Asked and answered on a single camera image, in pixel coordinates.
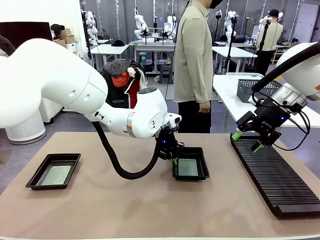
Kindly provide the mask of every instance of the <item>clothes pile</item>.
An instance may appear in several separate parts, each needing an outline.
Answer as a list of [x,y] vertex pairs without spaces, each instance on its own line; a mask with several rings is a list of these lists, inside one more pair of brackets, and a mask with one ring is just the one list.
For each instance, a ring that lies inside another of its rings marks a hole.
[[101,75],[108,85],[105,102],[114,108],[133,109],[137,104],[137,93],[148,84],[145,69],[131,59],[107,63]]

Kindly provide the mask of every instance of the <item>orange cloth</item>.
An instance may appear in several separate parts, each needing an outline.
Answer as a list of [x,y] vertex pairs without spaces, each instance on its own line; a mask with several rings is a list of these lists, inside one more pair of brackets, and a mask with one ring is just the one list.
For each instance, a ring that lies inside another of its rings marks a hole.
[[112,82],[113,85],[116,88],[121,88],[124,85],[126,85],[130,80],[130,75],[128,71],[124,71],[118,78],[117,77],[112,77]]

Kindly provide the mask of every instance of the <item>ribbed black tray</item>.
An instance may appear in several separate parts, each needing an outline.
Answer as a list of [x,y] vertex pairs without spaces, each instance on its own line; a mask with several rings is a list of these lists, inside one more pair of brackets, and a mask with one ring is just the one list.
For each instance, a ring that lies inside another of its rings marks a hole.
[[257,152],[257,136],[241,136],[231,144],[271,212],[277,218],[320,217],[320,200],[271,146]]

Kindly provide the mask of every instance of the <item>black tray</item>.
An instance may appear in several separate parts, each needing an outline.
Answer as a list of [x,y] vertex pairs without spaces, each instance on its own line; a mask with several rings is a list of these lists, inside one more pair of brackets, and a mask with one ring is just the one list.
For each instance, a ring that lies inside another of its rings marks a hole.
[[261,196],[277,218],[318,218],[320,200],[292,167],[272,147],[257,152],[254,135],[243,135],[231,144]]
[[[179,174],[179,160],[195,160],[197,175],[183,175]],[[176,180],[198,181],[206,180],[210,174],[205,161],[204,151],[201,147],[184,147],[182,148],[179,158],[172,161],[172,176]]]
[[[31,188],[32,190],[65,189],[68,186],[72,174],[74,173],[80,156],[80,153],[48,154],[25,187]],[[64,169],[65,173],[60,173],[60,176],[62,177],[60,181],[63,181],[63,183],[45,183],[49,174],[54,174],[53,171],[51,171],[53,167],[67,167],[67,169]]]

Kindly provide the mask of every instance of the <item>person wearing black cap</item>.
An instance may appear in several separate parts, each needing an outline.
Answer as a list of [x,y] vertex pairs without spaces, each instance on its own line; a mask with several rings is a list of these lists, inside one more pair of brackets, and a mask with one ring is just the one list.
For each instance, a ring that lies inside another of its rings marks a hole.
[[263,76],[265,76],[268,71],[270,61],[276,50],[277,41],[279,40],[284,30],[284,27],[278,23],[278,10],[271,10],[269,16],[272,17],[272,20],[266,32],[263,49],[260,49],[260,43],[265,31],[264,26],[260,30],[256,43],[256,48],[258,49],[257,54],[261,53],[261,57],[259,62],[257,61],[257,59],[254,62],[254,64],[256,65],[256,72],[262,74]]
[[213,84],[209,8],[222,0],[192,0],[177,30],[174,63],[174,101],[182,121],[179,133],[210,133]]

